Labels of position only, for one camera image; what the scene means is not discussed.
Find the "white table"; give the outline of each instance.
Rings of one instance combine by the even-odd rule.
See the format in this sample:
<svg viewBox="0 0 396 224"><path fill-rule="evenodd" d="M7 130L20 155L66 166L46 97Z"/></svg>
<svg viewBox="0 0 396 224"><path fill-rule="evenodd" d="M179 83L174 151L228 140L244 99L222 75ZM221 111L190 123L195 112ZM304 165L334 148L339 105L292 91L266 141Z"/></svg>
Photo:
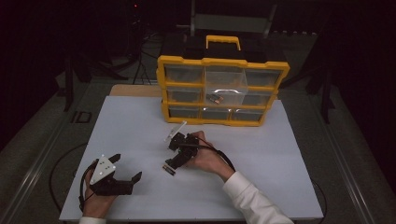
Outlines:
<svg viewBox="0 0 396 224"><path fill-rule="evenodd" d="M178 168L166 173L164 161L176 153L163 141L176 124L166 123L160 97L107 96L60 220L78 220L78 190L85 169L104 154L121 158L114 177L128 180L142 171L132 195L119 196L107 219L120 221L241 220L222 191L219 177ZM306 171L286 112L274 101L261 127L186 125L182 133L203 130L206 139L222 150L234 167L292 219L320 218L322 212Z"/></svg>

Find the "hand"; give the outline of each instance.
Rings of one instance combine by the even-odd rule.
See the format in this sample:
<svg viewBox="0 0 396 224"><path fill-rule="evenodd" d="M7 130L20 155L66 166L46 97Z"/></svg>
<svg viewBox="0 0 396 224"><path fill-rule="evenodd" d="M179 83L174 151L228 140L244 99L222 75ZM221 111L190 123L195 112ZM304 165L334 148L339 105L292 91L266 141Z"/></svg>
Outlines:
<svg viewBox="0 0 396 224"><path fill-rule="evenodd" d="M116 200L117 195L112 196L98 196L90 189L90 180L93 170L90 170L85 176L85 203L82 215L84 217L105 218L111 204Z"/></svg>
<svg viewBox="0 0 396 224"><path fill-rule="evenodd" d="M192 133L192 135L199 139L199 145L213 147L211 143L206 142L205 133L203 131ZM221 177L224 182L234 173L234 170L224 159L216 151L209 148L200 148L197 155L187 161L186 166L196 167L203 171L214 173Z"/></svg>

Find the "black cable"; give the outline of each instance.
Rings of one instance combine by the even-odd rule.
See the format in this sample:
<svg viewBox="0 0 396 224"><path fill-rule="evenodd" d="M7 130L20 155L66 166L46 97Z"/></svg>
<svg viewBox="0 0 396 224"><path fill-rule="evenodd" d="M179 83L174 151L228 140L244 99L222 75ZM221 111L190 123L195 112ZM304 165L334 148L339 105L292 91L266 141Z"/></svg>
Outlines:
<svg viewBox="0 0 396 224"><path fill-rule="evenodd" d="M90 170L93 170L93 169L96 167L96 164L97 164L98 161L99 161L98 159L94 160L93 163L92 163L90 166L88 166L88 168L84 171L84 174L81 176L81 181L79 182L79 197L78 197L78 200L79 200L79 209L81 210L81 212L84 211L84 204L85 204L85 202L86 202L89 198L91 198L91 196L93 195L93 194L91 194L87 199L84 198L84 192L83 192L83 190L84 190L85 176L87 176L87 173L88 173Z"/></svg>
<svg viewBox="0 0 396 224"><path fill-rule="evenodd" d="M200 137L196 137L196 136L194 136L194 137L197 138L198 140L203 141L203 142L206 144L206 146L203 146L203 145L187 145L187 144L180 144L180 145L181 145L181 146L198 147L198 148L207 148L207 149L214 150L214 151L216 151L216 152L227 162L227 164L235 171L235 168L233 167L233 163L232 163L231 160L227 157L227 155L225 155L224 152L222 152L222 151L216 149L215 147L211 146L211 144L209 144L208 142L206 142L206 140L204 140L204 139L202 139L202 138L200 138Z"/></svg>
<svg viewBox="0 0 396 224"><path fill-rule="evenodd" d="M323 196L323 200L324 200L323 218L320 220L320 222L318 222L318 224L321 224L327 215L327 198L326 198L326 195L324 194L323 189L320 187L320 185L317 182L315 182L311 177L309 177L309 178L311 179L312 185L314 187L318 188L321 195Z"/></svg>
<svg viewBox="0 0 396 224"><path fill-rule="evenodd" d="M62 212L62 208L61 208L61 206L59 205L58 201L56 201L55 194L54 194L53 188L52 188L52 177L53 177L53 173L55 172L55 168L58 166L59 162L60 162L61 160L63 160L70 152L72 152L72 151L74 151L74 150L76 150L76 149L78 149L78 148L80 148L80 147L87 146L87 145L88 145L88 143L83 143L83 144L80 144L80 145L78 145L78 146L76 146L76 147L73 147L73 148L69 149L68 151L66 151L66 152L55 162L55 164L53 165L53 167L52 167L52 169L51 169L51 171L50 171L50 173L49 173L49 194L50 194L50 196L51 196L51 199L52 199L53 202L55 203L56 208L58 209L59 213Z"/></svg>

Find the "floor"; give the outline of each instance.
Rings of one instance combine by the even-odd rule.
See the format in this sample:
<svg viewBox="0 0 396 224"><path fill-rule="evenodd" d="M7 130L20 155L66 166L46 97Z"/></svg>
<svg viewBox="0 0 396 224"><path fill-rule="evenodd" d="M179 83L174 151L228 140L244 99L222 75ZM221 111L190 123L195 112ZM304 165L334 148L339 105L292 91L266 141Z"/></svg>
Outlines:
<svg viewBox="0 0 396 224"><path fill-rule="evenodd" d="M270 37L283 47L291 67L289 77L296 76L315 37ZM160 46L159 35L153 35L144 45L144 67L135 84L156 84L155 57ZM137 66L119 71L129 78L125 81L104 77L97 71L92 71L91 83L75 79L75 101L69 112L64 112L64 98L54 95L2 150L0 223L61 223L59 210L101 105L114 84L133 83ZM332 87L334 108L329 111L330 124L326 124L319 114L320 94L307 95L306 82L302 79L280 90L278 98L288 113L325 218L296 223L396 223L395 195L337 88ZM92 113L90 122L72 122L75 111Z"/></svg>

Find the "white sleeve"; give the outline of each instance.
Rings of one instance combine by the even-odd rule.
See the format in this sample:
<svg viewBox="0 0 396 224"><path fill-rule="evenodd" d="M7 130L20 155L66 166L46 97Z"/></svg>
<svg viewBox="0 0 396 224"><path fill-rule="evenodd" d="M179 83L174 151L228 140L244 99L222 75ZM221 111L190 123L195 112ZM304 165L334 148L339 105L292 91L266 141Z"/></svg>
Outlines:
<svg viewBox="0 0 396 224"><path fill-rule="evenodd" d="M82 217L78 224L106 224L106 220L96 217Z"/></svg>
<svg viewBox="0 0 396 224"><path fill-rule="evenodd" d="M243 213L249 224L293 223L239 172L235 172L227 180L223 189L232 199L233 206Z"/></svg>

